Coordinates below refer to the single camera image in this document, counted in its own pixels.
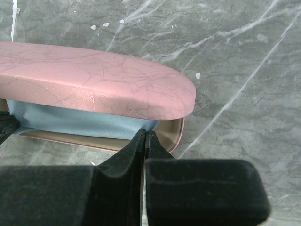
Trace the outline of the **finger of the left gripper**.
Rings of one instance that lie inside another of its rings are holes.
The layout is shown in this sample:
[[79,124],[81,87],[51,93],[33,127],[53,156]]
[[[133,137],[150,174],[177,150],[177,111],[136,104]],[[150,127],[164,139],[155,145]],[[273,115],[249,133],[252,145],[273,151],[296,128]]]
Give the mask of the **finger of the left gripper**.
[[20,127],[20,122],[9,112],[0,112],[0,144],[10,137]]

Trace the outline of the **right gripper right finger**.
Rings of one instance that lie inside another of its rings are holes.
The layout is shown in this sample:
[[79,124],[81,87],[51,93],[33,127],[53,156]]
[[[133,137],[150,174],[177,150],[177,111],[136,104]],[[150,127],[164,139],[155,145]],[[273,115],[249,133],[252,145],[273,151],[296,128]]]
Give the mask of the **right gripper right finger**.
[[151,226],[256,226],[270,215],[257,169],[245,160],[176,159],[146,136],[146,209]]

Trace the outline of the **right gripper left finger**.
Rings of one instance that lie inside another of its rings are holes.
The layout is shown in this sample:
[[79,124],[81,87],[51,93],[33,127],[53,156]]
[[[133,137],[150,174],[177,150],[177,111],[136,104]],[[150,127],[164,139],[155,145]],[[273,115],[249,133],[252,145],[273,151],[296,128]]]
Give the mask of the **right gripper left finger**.
[[3,226],[139,226],[145,130],[100,165],[3,166]]

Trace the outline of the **light blue cleaning cloth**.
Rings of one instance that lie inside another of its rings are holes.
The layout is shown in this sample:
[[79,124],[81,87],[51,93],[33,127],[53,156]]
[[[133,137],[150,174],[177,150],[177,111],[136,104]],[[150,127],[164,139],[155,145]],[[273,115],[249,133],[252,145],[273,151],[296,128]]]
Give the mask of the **light blue cleaning cloth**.
[[16,134],[47,131],[88,137],[131,140],[138,130],[155,129],[160,121],[7,100],[19,122]]

